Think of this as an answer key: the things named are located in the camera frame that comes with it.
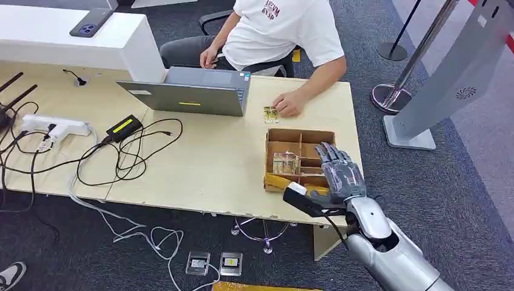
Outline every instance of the white t-shirt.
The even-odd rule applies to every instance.
[[[223,54],[236,69],[286,57],[301,46],[317,67],[344,56],[329,0],[236,0],[241,17]]]

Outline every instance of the smartphone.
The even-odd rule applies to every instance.
[[[109,19],[114,10],[93,8],[71,31],[71,36],[92,38],[102,25]]]

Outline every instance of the laptop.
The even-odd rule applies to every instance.
[[[171,67],[163,83],[116,83],[153,110],[244,116],[250,73]]]

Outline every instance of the stanchion base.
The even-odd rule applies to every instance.
[[[407,51],[401,46],[396,45],[395,50],[392,51],[393,45],[395,45],[394,42],[384,42],[382,44],[379,44],[376,47],[376,52],[384,59],[389,59],[391,61],[401,61],[403,59],[406,59],[407,57]]]
[[[386,115],[382,120],[384,122],[385,135],[387,137],[387,143],[391,147],[400,147],[403,149],[413,150],[434,150],[435,142],[432,137],[430,129],[418,134],[410,140],[401,140],[396,137],[395,128],[393,126],[394,116]]]
[[[405,89],[402,89],[400,92],[400,95],[398,96],[398,99],[389,107],[384,107],[384,101],[389,96],[389,93],[393,90],[395,86],[391,84],[380,84],[376,85],[375,88],[371,91],[371,101],[373,101],[373,104],[377,106],[380,110],[383,112],[389,113],[389,114],[398,114],[400,110],[409,103],[409,101],[412,99],[412,95]]]

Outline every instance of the gray pants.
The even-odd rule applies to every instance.
[[[200,68],[200,54],[210,46],[213,40],[213,35],[194,36],[163,44],[159,52],[161,53],[164,67],[167,69],[171,66]],[[225,57],[218,59],[216,69],[236,70]]]

